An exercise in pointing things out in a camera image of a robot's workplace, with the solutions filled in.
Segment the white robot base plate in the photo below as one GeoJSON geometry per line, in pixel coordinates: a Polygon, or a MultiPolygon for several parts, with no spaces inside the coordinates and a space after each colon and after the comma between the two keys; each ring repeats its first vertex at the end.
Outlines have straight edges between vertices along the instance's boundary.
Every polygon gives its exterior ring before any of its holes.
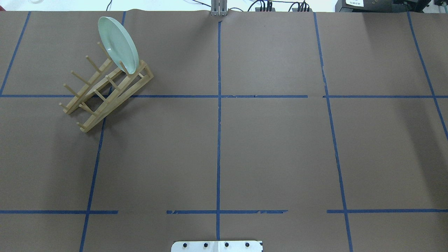
{"type": "Polygon", "coordinates": [[[261,241],[178,241],[171,246],[171,252],[263,252],[261,241]]]}

